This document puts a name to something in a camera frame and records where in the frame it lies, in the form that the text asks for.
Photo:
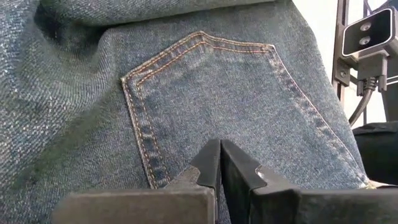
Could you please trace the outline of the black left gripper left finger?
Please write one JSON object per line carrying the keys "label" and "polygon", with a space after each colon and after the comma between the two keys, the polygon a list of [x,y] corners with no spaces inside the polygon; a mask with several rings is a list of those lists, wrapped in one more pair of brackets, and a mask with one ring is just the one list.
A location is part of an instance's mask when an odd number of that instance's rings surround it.
{"label": "black left gripper left finger", "polygon": [[221,143],[209,140],[162,189],[71,194],[53,211],[54,224],[217,224]]}

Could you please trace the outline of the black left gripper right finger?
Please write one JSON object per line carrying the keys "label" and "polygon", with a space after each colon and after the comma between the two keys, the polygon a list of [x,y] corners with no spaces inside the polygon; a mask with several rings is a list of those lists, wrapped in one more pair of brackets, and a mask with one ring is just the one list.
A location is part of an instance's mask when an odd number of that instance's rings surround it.
{"label": "black left gripper right finger", "polygon": [[221,141],[221,180],[231,223],[397,223],[397,188],[305,190]]}

